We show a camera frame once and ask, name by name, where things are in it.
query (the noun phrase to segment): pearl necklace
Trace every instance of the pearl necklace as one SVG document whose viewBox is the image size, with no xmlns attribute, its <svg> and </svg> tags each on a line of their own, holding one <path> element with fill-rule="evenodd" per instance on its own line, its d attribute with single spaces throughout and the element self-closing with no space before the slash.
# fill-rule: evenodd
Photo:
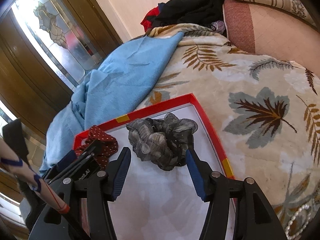
<svg viewBox="0 0 320 240">
<path fill-rule="evenodd" d="M 307 215 L 307 221 L 304 223 L 304 225 L 302 226 L 302 228 L 297 232 L 295 233 L 294 235 L 292 236 L 289 236 L 289 230 L 290 230 L 290 226 L 292 225 L 292 223 L 295 221 L 296 217 L 299 215 L 299 213 L 302 211 L 302 210 L 307 210 L 309 209 L 310 206 L 309 205 L 302 205 L 300 208 L 298 208 L 298 210 L 294 213 L 294 215 L 291 217 L 291 219 L 289 220 L 288 222 L 288 226 L 285 228 L 284 232 L 285 232 L 285 235 L 287 236 L 287 239 L 288 240 L 293 240 L 295 239 L 297 236 L 299 236 L 303 230 L 307 227 L 307 225 L 309 224 L 309 220 L 311 218 L 311 211 L 308 213 Z"/>
</svg>

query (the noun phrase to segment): leaf pattern blanket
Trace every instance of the leaf pattern blanket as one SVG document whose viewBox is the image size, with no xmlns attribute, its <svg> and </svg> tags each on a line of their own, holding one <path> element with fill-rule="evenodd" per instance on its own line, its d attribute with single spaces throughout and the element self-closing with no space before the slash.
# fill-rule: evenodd
<svg viewBox="0 0 320 240">
<path fill-rule="evenodd" d="M 320 80 L 294 61 L 252 55 L 194 24 L 152 29 L 184 38 L 143 108 L 193 93 L 218 132 L 237 179 L 253 177 L 285 228 L 303 204 L 320 204 Z M 304 225 L 301 212 L 289 235 Z"/>
</svg>

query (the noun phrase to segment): blue blanket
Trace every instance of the blue blanket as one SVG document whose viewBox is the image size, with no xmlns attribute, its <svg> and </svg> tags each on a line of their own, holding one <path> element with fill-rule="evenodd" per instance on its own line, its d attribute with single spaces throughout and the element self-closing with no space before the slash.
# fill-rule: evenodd
<svg viewBox="0 0 320 240">
<path fill-rule="evenodd" d="M 92 70 L 50 124 L 40 173 L 72 149 L 75 135 L 133 111 L 156 84 L 182 37 L 178 33 L 126 42 Z"/>
</svg>

